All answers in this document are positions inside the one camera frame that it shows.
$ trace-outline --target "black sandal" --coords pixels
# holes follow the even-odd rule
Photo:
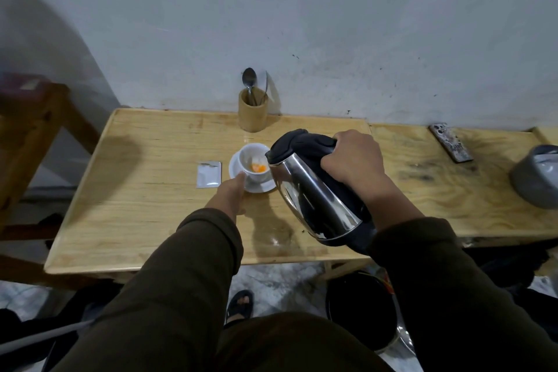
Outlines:
[[[238,301],[243,297],[248,297],[248,303],[238,303]],[[254,293],[252,293],[250,290],[239,291],[234,295],[234,297],[229,303],[229,306],[227,308],[227,319],[230,318],[231,316],[234,316],[235,314],[241,314],[244,317],[244,319],[250,319],[252,317],[253,310],[254,310]]]

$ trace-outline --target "hand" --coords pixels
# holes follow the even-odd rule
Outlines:
[[[380,145],[370,134],[348,130],[334,135],[332,154],[321,159],[321,167],[337,181],[348,185],[362,199],[394,184],[384,172]]]
[[[226,213],[234,223],[241,213],[242,195],[244,194],[244,180],[246,174],[239,173],[233,179],[223,181],[217,188],[217,193],[207,203],[206,207],[213,207]]]

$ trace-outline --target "left hand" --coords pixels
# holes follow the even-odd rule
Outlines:
[[[242,195],[244,194],[244,180],[246,174],[240,172],[236,177],[223,181],[217,188],[217,193],[207,203],[206,207],[213,207],[226,213],[234,223],[240,214]]]

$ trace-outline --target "sleeve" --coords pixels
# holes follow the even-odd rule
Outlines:
[[[208,369],[242,255],[238,229],[225,213],[195,211],[54,370]]]
[[[369,253],[388,272],[425,371],[556,369],[558,346],[458,247],[448,221],[381,231]]]

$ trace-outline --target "orange liquid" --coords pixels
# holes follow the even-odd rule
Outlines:
[[[254,172],[265,172],[265,171],[267,171],[267,166],[261,165],[259,163],[253,163],[252,164],[252,171],[254,171]]]

